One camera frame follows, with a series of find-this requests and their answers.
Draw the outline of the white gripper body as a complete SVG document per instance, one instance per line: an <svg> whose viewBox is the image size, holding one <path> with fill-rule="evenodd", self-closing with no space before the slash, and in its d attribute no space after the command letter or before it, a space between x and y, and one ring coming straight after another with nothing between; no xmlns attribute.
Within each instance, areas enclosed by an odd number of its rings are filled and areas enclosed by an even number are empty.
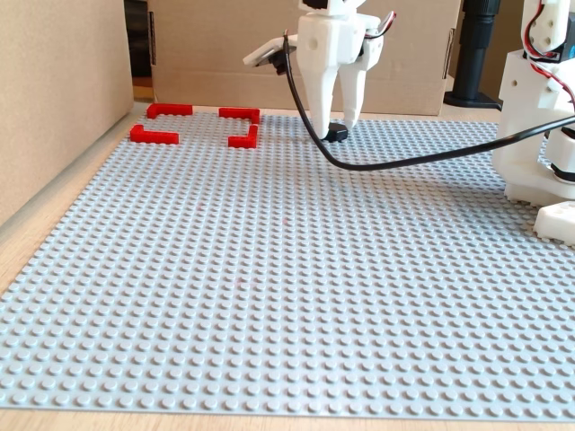
<svg viewBox="0 0 575 431"><path fill-rule="evenodd" d="M383 31L382 19L358 13L364 1L299 1L305 11L297 27L300 68L331 68L354 63L364 37Z"/></svg>

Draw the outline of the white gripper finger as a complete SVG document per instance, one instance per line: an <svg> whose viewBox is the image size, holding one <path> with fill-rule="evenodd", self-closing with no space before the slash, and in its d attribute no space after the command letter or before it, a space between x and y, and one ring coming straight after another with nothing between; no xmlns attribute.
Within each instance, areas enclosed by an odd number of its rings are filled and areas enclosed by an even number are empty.
<svg viewBox="0 0 575 431"><path fill-rule="evenodd" d="M329 131L332 110L332 93L338 69L306 69L300 67L305 93L311 113L315 134L324 139Z"/></svg>
<svg viewBox="0 0 575 431"><path fill-rule="evenodd" d="M364 101L366 74L360 63L340 67L344 124L347 128L355 127L358 122Z"/></svg>

